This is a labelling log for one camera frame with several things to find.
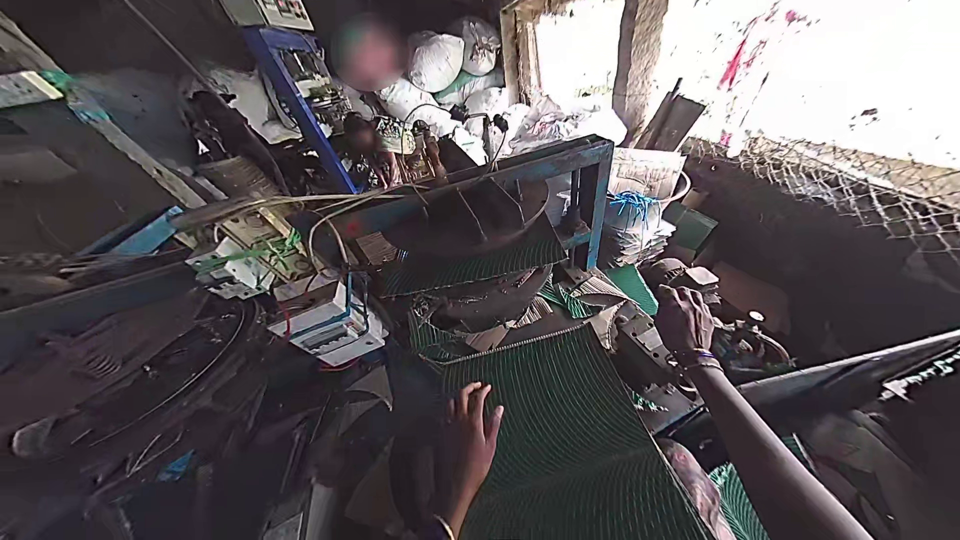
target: chain-link fence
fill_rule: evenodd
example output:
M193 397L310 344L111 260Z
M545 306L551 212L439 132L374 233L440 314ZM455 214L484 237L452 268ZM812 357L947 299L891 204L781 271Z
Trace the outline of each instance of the chain-link fence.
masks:
M700 139L685 147L692 159L736 164L798 199L829 205L960 264L960 170L804 140L757 137L732 158L726 147Z

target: concrete pillar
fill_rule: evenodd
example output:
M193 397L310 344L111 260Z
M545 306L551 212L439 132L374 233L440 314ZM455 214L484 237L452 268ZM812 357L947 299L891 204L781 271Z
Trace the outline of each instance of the concrete pillar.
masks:
M667 0L626 0L613 79L613 110L627 126L620 146L633 147L653 110L647 110Z

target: electrical panel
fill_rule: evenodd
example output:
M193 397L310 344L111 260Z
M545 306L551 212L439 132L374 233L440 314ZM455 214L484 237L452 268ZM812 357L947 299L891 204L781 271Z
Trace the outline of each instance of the electrical panel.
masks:
M301 0L221 0L237 26L273 26L313 30Z

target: bracelet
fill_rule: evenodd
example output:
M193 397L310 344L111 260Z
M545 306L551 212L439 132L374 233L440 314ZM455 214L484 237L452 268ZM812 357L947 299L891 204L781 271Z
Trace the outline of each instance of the bracelet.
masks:
M686 351L677 351L673 354L677 359L677 362L680 364L680 367L683 371L686 371L693 367L711 367L723 371L723 365L720 364L720 360L713 355L710 351L706 349L689 349ZM680 358L684 356L695 356L695 360L692 364L687 365L686 362L682 362Z

